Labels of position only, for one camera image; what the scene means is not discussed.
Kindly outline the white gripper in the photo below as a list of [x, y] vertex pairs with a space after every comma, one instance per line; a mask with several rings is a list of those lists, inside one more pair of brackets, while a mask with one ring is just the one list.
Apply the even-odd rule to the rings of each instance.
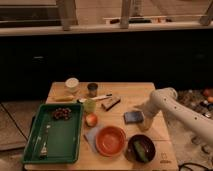
[[141, 131], [148, 131], [151, 128], [153, 121], [153, 117], [143, 115], [143, 121], [138, 124], [138, 127]]

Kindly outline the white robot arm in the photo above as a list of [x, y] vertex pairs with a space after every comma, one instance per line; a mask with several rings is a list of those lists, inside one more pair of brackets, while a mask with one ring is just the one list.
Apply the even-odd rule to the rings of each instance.
[[178, 93], [172, 87], [153, 90], [148, 99], [138, 105], [146, 119], [154, 118], [159, 111], [176, 117], [191, 131], [213, 147], [213, 120], [181, 105]]

